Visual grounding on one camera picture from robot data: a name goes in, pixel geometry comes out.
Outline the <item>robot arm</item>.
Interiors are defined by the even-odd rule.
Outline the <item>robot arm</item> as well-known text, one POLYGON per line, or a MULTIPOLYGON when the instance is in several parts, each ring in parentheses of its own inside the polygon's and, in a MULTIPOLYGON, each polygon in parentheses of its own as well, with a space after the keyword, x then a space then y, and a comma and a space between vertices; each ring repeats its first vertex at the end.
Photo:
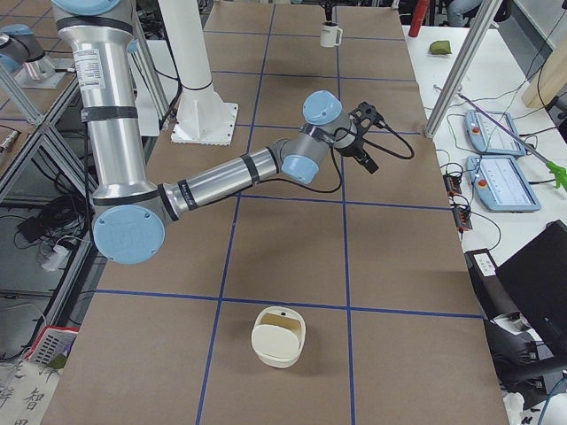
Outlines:
POLYGON ((167 225, 187 212, 268 181, 309 184, 327 157, 353 158, 368 172, 360 104, 345 112, 329 91, 310 94, 297 136, 244 154, 173 184, 146 174, 128 56, 141 41, 131 1, 56 1, 58 34, 72 49, 85 123, 97 170, 93 240, 109 260, 138 264, 162 246, 167 225))

